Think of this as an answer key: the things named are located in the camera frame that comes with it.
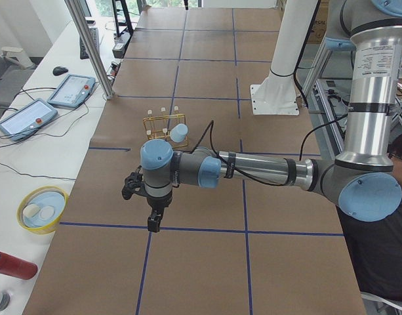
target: warning label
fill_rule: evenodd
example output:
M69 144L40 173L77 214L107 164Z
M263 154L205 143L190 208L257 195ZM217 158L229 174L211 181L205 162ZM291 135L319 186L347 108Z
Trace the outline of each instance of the warning label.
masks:
M355 56L353 79L391 76L393 63L395 62L395 55L395 45L358 50Z

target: white desk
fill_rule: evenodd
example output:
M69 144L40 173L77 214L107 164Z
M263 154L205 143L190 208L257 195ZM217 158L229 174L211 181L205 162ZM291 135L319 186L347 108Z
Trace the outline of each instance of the white desk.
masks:
M111 48L113 47L113 35L106 32L104 25L99 26L101 40L100 56L105 69L108 70L114 59ZM52 75L55 66L64 66L69 73L89 75L96 77L89 59L79 59L79 35L73 22L70 22L61 36L50 49L39 67L35 70L25 89L35 87L57 87L66 74L58 77ZM32 91L30 95L47 99L52 91ZM12 107L22 108L31 102L26 94L19 95ZM89 140L97 126L105 104L103 90L99 86L93 95L86 101L88 114L75 122L67 134L60 138L45 135L36 135L24 142L0 148L0 162L14 167L22 173L33 175L48 175L52 177L75 178L83 162ZM76 111L61 117L50 125L44 127L42 132L51 135L63 134L72 122L87 111L81 106ZM69 110L59 109L59 115ZM0 146L12 143L10 140L1 140ZM60 179L43 179L20 176L0 166L0 251L20 257L36 263L40 269L53 234L32 234L20 227L16 220L16 211L20 202L32 190L54 185L70 193L74 181ZM11 294L11 302L1 315L19 315L30 297L37 276L31 280L20 280L0 274L0 290L8 290Z

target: red bottle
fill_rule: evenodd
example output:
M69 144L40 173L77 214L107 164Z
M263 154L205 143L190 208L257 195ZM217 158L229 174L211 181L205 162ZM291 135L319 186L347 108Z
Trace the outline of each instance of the red bottle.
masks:
M0 251L0 274L20 278L31 279L37 273L37 266L32 262L11 256Z

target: black keyboard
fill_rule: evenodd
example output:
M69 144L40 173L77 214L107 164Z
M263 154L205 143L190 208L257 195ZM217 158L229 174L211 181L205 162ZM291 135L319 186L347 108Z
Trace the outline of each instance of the black keyboard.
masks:
M94 46L96 47L97 51L99 51L99 44L98 44L98 29L97 28L89 28L91 37L93 39ZM89 54L85 50L84 42L80 38L80 59L88 59Z

